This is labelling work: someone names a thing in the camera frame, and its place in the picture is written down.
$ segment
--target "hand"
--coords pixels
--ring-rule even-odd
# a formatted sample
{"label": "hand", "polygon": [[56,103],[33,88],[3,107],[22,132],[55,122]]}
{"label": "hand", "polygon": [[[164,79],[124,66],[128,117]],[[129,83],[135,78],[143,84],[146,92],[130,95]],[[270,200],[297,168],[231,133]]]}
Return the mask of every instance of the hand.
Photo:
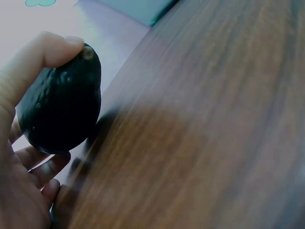
{"label": "hand", "polygon": [[32,146],[13,152],[11,144],[21,136],[13,123],[15,106],[43,67],[61,66],[82,48],[82,39],[42,32],[0,69],[0,228],[50,227],[49,210],[60,189],[53,178],[71,156],[56,155],[34,168],[48,155]]}

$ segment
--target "finger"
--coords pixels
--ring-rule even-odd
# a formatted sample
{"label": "finger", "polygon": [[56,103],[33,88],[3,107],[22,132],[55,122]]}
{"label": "finger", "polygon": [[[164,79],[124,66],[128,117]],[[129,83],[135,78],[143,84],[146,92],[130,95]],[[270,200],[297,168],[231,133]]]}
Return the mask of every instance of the finger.
{"label": "finger", "polygon": [[20,129],[18,119],[15,118],[14,121],[13,121],[13,124],[11,125],[11,129],[10,129],[10,143],[13,144],[21,136],[22,136],[22,132],[21,132],[21,129]]}
{"label": "finger", "polygon": [[37,188],[44,187],[54,178],[70,161],[71,154],[57,154],[49,161],[30,171],[33,175],[33,182]]}
{"label": "finger", "polygon": [[41,32],[24,46],[0,71],[0,107],[11,110],[34,82],[43,67],[58,67],[83,48],[83,39],[66,39]]}
{"label": "finger", "polygon": [[56,179],[52,179],[41,191],[41,194],[45,198],[49,209],[51,208],[53,202],[55,201],[60,187],[61,187],[61,185],[60,185],[59,181]]}
{"label": "finger", "polygon": [[27,170],[34,168],[49,156],[48,154],[42,153],[32,146],[18,150],[16,155],[19,157],[20,162]]}

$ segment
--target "wooden table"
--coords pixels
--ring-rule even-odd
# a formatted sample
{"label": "wooden table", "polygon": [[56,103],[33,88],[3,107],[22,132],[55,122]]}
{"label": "wooden table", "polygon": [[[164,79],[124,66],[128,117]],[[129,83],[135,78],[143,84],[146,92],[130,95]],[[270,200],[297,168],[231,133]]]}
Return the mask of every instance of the wooden table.
{"label": "wooden table", "polygon": [[179,3],[104,94],[53,227],[305,228],[304,72],[303,1]]}

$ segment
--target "avocado skin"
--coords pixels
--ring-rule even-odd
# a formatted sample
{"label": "avocado skin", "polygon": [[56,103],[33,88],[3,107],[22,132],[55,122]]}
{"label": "avocado skin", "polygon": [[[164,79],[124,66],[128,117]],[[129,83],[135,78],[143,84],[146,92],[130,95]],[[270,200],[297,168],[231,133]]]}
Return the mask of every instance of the avocado skin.
{"label": "avocado skin", "polygon": [[97,122],[101,63],[96,52],[91,60],[81,54],[61,67],[44,68],[16,107],[22,133],[44,153],[75,148]]}

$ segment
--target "floor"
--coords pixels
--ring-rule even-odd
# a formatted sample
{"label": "floor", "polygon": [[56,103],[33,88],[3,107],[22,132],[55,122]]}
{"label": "floor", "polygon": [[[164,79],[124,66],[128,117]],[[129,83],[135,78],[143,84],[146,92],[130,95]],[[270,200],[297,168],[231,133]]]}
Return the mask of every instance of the floor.
{"label": "floor", "polygon": [[[0,4],[0,66],[41,30],[80,36],[101,59],[102,93],[149,30],[97,0],[57,0],[48,7],[28,7],[25,0],[0,0]],[[28,145],[22,137],[13,148]],[[82,145],[71,151],[70,164],[56,177],[60,182],[66,182],[69,167],[81,151]]]}

